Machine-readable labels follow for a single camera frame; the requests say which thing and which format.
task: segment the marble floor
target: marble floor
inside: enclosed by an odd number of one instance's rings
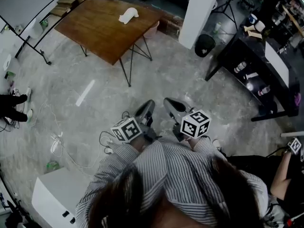
[[[145,49],[142,40],[138,45]],[[30,107],[34,115],[30,123],[1,133],[0,162],[10,188],[42,227],[48,225],[32,208],[31,198],[36,178],[45,173],[46,164],[56,160],[69,170],[81,172],[83,181],[89,182],[98,161],[106,156],[99,144],[100,132],[119,121],[123,111],[132,113],[149,99],[156,102],[153,127],[157,133],[172,128],[173,121],[162,101],[175,97],[210,114],[208,135],[219,139],[227,155],[266,156],[285,144],[279,137],[282,126],[276,120],[250,121],[257,114],[257,102],[227,71],[220,70],[209,82],[204,80],[210,57],[202,59],[160,32],[148,40],[148,45],[153,61],[134,55],[131,88],[118,63],[111,66],[92,53],[85,57],[78,44],[55,30],[39,45],[52,61],[51,66],[29,47],[20,54],[16,88],[21,93],[28,86],[32,88]],[[127,72],[130,60],[128,52],[123,57]],[[76,106],[93,79],[93,88]],[[61,149],[57,148],[56,157],[50,151],[51,136],[60,134],[65,150],[58,157]],[[78,165],[93,165],[98,157],[97,163],[92,168],[80,168],[67,152]]]

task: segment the white column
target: white column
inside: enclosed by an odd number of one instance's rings
[[[191,49],[203,30],[216,0],[190,0],[179,42]]]

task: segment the dark hair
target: dark hair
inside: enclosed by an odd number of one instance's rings
[[[197,186],[211,206],[218,221],[217,227],[262,228],[263,222],[253,189],[244,176],[227,161],[215,158],[206,168],[220,188],[225,199],[228,213],[207,195],[205,184],[197,169],[189,163]],[[88,228],[150,227],[161,198],[151,208],[141,213],[143,182],[135,166],[131,166],[119,181],[109,183],[95,198],[90,209]]]

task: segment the striped shirt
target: striped shirt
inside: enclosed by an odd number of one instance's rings
[[[129,144],[110,144],[114,153],[101,160],[94,180],[89,184],[84,197],[76,208],[76,221],[80,228],[86,228],[94,197],[109,181],[117,178],[128,166],[135,164],[143,181],[142,211],[149,208],[153,201],[165,190],[166,198],[183,213],[197,222],[215,226],[217,221],[191,171],[189,161],[197,169],[206,187],[206,195],[227,211],[224,197],[213,181],[209,171],[210,160],[215,156],[225,157],[216,150],[209,138],[202,138],[191,150],[186,141],[178,140],[163,133],[163,137],[139,153]],[[243,176],[255,191],[261,217],[266,214],[268,205],[267,187],[258,177],[242,171]]]

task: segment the black table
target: black table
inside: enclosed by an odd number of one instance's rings
[[[286,64],[289,70],[289,87],[282,80],[278,72],[265,57],[266,41],[277,51],[280,45],[271,38],[261,40],[248,36],[244,31],[244,25],[249,26],[247,19],[240,25],[237,33],[218,56],[218,64],[207,76],[209,81],[220,68],[225,68],[232,73],[244,86],[251,84],[250,92],[264,107],[265,114],[254,117],[251,121],[262,121],[266,119],[277,118],[281,116],[297,116],[299,106],[295,104],[295,97],[300,93],[300,83],[294,69],[290,66],[284,54],[280,58]],[[236,68],[241,62],[250,63],[239,73],[235,73]],[[257,73],[258,76],[247,79],[246,75]],[[258,91],[270,85],[270,92],[263,96],[258,95]],[[277,112],[277,106],[274,103],[274,96],[282,105],[284,111]]]

